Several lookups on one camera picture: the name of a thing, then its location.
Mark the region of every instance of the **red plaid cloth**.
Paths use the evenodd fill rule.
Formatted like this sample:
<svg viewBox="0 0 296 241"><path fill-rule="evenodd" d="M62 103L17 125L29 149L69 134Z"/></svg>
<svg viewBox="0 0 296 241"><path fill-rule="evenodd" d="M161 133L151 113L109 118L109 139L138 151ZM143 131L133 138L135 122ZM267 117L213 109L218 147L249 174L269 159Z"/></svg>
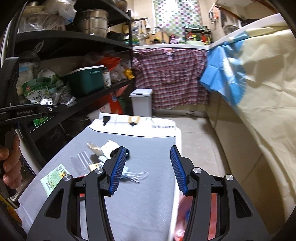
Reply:
<svg viewBox="0 0 296 241"><path fill-rule="evenodd" d="M206 66L206 51L157 48L134 51L137 89L153 89L152 108L170 109L185 104L208 104L209 93L199 79Z"/></svg>

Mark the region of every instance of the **blue ribbed rubber pad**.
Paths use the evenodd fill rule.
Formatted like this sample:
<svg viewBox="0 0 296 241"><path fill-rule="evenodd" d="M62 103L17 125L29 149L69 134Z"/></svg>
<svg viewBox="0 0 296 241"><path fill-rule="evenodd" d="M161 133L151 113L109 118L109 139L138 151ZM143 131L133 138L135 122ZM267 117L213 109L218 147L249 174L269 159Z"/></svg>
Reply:
<svg viewBox="0 0 296 241"><path fill-rule="evenodd" d="M170 149L170 161L172 162L179 189L185 195L188 192L186 175L174 147Z"/></svg>
<svg viewBox="0 0 296 241"><path fill-rule="evenodd" d="M113 195L114 192L116 192L118 189L118 185L121 179L121 175L122 175L122 171L125 163L126 163L126 148L122 148L110 178L109 192L111 193L111 195Z"/></svg>

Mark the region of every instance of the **finger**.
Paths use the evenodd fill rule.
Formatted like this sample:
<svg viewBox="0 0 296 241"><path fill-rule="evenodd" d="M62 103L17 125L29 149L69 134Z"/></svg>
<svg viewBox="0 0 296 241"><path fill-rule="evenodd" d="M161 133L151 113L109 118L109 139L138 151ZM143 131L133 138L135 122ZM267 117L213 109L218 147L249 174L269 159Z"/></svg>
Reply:
<svg viewBox="0 0 296 241"><path fill-rule="evenodd" d="M12 149L9 153L8 158L3 163L3 168L5 172L9 172L12 168L15 167L17 162L20 160L20 149L14 150Z"/></svg>
<svg viewBox="0 0 296 241"><path fill-rule="evenodd" d="M9 172L5 173L3 176L4 183L9 186L14 182L14 180L18 177L20 174L20 169L22 168L22 164L20 161L15 165L14 168L12 168Z"/></svg>
<svg viewBox="0 0 296 241"><path fill-rule="evenodd" d="M6 147L0 145L0 161L6 160L8 155L9 150Z"/></svg>
<svg viewBox="0 0 296 241"><path fill-rule="evenodd" d="M15 134L13 140L12 140L12 148L13 150L17 151L20 147L20 138L17 134Z"/></svg>
<svg viewBox="0 0 296 241"><path fill-rule="evenodd" d="M9 185L11 189L17 189L22 183L22 175L19 174L12 184Z"/></svg>

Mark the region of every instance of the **metal screw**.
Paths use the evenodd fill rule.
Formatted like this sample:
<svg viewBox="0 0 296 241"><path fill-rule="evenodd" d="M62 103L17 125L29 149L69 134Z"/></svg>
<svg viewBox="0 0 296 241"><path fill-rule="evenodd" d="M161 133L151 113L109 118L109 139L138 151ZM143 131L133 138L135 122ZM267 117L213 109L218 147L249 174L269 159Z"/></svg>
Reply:
<svg viewBox="0 0 296 241"><path fill-rule="evenodd" d="M230 175L230 174L228 174L228 175L226 175L226 179L227 179L228 181L232 181L232 180L233 180L233 176Z"/></svg>
<svg viewBox="0 0 296 241"><path fill-rule="evenodd" d="M66 175L63 177L63 180L64 181L69 181L71 179L71 176L70 175Z"/></svg>
<svg viewBox="0 0 296 241"><path fill-rule="evenodd" d="M99 168L97 168L94 172L95 172L96 174L101 174L101 173L104 172L104 169L101 168L101 167L99 167Z"/></svg>
<svg viewBox="0 0 296 241"><path fill-rule="evenodd" d="M195 168L193 168L193 172L198 174L198 173L201 173L202 170L199 167L195 167Z"/></svg>

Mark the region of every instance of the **gray table mat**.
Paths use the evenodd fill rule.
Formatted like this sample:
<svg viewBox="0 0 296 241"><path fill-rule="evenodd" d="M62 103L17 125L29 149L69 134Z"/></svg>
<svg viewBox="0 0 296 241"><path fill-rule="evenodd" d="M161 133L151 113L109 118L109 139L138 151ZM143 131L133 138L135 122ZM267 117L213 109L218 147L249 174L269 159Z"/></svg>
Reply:
<svg viewBox="0 0 296 241"><path fill-rule="evenodd" d="M105 198L115 240L167 240L175 185L170 148L175 145L175 137L135 137L98 132L89 127L57 153L21 195L19 202L22 206L18 213L27 232L47 199L40 179L60 164L63 164L74 177L84 175L85 171L80 169L78 161L71 156L76 156L82 151L91 156L92 152L87 148L87 142L102 146L108 140L130 150L131 158L127 160L126 166L131 172L149 173L149 177L140 183L121 180L114 196ZM82 237L88 240L84 202L81 202L81 232Z"/></svg>

